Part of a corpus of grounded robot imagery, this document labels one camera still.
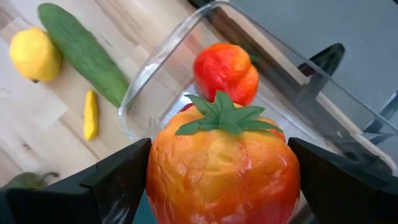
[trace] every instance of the yellow lemon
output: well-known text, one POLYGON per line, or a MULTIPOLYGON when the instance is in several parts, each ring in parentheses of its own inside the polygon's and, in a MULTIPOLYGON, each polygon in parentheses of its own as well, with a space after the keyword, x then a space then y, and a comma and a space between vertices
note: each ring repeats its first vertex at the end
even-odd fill
POLYGON ((58 75, 62 60, 57 46, 38 27, 20 31, 12 38, 10 57, 23 77, 43 82, 58 75))

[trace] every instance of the small yellow vegetable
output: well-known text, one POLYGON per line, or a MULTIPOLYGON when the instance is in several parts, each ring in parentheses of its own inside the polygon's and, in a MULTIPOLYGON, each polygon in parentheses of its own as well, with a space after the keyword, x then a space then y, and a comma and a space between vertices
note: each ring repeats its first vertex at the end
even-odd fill
POLYGON ((61 52, 38 27, 18 32, 11 40, 9 53, 18 72, 32 81, 48 82, 59 73, 61 52))
POLYGON ((98 135, 98 104, 92 90, 86 95, 84 135, 87 141, 93 140, 98 135))

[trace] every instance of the fake tomato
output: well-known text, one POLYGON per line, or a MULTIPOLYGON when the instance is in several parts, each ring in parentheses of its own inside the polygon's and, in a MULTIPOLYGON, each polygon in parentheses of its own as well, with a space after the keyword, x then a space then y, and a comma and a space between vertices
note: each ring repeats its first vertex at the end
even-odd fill
POLYGON ((202 51, 193 63, 193 77, 211 102, 220 90, 243 106, 252 102, 259 83, 248 53, 229 43, 217 43, 202 51))
POLYGON ((170 120, 150 151, 146 192, 157 221, 287 223, 300 174, 283 132, 250 111, 261 113, 258 107, 242 110, 218 96, 214 104, 192 99, 195 105, 170 120))

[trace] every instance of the wooden table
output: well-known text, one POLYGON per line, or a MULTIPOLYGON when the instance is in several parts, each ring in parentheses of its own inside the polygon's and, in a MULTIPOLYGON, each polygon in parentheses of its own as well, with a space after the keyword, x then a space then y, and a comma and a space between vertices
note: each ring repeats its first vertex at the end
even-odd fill
POLYGON ((39 26, 37 6, 53 2, 97 37, 130 80, 171 30, 193 11, 185 0, 0 1, 0 186, 26 171, 68 177, 132 143, 117 108, 99 97, 99 136, 83 138, 85 94, 92 86, 66 60, 59 77, 34 84, 9 59, 19 30, 39 26))

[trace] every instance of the cucumber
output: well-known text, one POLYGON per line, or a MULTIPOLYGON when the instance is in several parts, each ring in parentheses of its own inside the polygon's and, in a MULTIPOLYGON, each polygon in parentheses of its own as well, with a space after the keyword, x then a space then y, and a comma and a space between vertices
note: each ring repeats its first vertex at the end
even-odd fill
POLYGON ((109 102, 119 107, 129 86, 95 36, 58 5, 39 5, 40 21, 65 58, 109 102))

